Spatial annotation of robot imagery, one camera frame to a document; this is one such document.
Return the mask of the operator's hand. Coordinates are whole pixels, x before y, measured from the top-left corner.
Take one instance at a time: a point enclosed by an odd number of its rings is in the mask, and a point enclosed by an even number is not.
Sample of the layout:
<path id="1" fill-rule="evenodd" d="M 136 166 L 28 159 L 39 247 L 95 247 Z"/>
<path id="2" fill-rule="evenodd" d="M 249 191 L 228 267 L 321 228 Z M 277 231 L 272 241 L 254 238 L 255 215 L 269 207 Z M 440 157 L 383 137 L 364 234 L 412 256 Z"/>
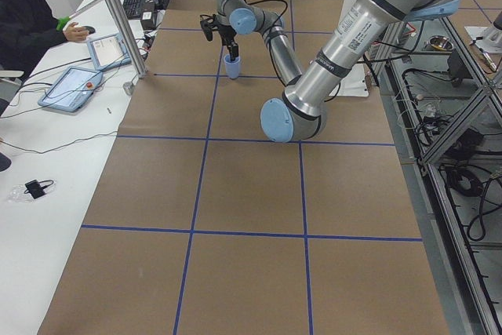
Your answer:
<path id="1" fill-rule="evenodd" d="M 79 27 L 78 23 L 72 22 L 66 26 L 64 36 L 69 42 L 83 42 L 89 36 L 89 31 L 85 27 Z"/>

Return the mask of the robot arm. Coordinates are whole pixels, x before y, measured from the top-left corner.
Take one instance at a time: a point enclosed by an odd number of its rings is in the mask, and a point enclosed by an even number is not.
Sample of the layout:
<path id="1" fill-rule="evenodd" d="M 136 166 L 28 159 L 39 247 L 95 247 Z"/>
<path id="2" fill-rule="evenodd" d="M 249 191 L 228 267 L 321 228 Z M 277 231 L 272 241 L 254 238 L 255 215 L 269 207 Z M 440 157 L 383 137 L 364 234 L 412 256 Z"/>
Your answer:
<path id="1" fill-rule="evenodd" d="M 216 0 L 215 20 L 239 35 L 261 34 L 285 85 L 281 97 L 263 105 L 261 128 L 269 140 L 287 143 L 310 139 L 324 129 L 329 94 L 388 25 L 449 16 L 459 4 L 460 0 L 355 0 L 307 69 L 296 58 L 277 14 L 246 0 Z"/>

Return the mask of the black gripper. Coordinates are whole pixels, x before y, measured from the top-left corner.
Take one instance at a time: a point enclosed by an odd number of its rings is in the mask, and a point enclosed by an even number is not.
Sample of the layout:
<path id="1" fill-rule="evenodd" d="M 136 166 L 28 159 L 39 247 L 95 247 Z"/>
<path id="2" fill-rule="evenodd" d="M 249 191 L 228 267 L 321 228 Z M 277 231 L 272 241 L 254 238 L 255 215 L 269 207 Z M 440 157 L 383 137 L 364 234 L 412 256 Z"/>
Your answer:
<path id="1" fill-rule="evenodd" d="M 218 27 L 222 45 L 227 46 L 230 62 L 234 62 L 239 57 L 238 44 L 235 42 L 236 31 L 230 25 L 220 25 Z"/>

